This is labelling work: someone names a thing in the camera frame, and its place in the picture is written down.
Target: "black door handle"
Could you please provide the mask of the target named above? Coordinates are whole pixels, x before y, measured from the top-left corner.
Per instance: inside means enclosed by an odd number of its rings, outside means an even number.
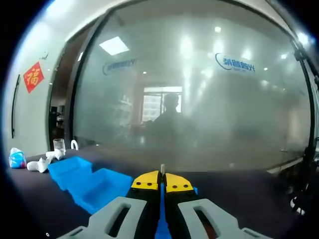
[[[12,101],[12,109],[11,109],[11,136],[12,136],[12,138],[14,137],[14,127],[13,127],[14,101],[15,101],[16,90],[17,90],[18,85],[19,85],[19,79],[20,79],[20,74],[18,75],[18,79],[16,80],[13,101]]]

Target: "frosted glass partition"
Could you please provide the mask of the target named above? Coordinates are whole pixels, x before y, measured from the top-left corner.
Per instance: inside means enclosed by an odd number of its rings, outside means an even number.
[[[302,69],[289,36],[254,12],[143,1],[114,11],[96,35],[75,96],[82,146],[174,171],[268,169],[306,147]]]

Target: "white wall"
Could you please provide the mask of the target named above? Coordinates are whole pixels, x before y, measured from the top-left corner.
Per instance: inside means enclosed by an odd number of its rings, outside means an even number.
[[[264,12],[289,31],[287,25],[264,0],[239,1]],[[19,46],[7,76],[2,136],[6,154],[11,147],[20,148],[26,156],[42,154],[49,149],[47,125],[48,101],[51,94],[49,83],[53,81],[53,70],[65,41],[103,14],[107,8],[121,2],[124,0],[56,0],[56,7],[51,7],[50,11],[44,10],[40,14]],[[23,74],[37,61],[40,62],[44,80],[29,94],[23,81]],[[18,74],[21,74],[21,79],[14,110],[15,137],[11,139],[11,107]]]

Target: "person silhouette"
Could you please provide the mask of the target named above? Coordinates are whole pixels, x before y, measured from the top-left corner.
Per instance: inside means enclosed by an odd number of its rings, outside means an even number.
[[[164,96],[165,111],[147,126],[148,132],[156,138],[172,138],[180,132],[182,117],[177,112],[178,94],[168,93]]]

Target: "white plastic bag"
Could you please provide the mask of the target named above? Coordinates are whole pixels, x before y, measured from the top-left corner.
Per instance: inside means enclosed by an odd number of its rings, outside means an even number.
[[[10,150],[9,165],[11,168],[25,168],[26,160],[24,153],[18,148]]]

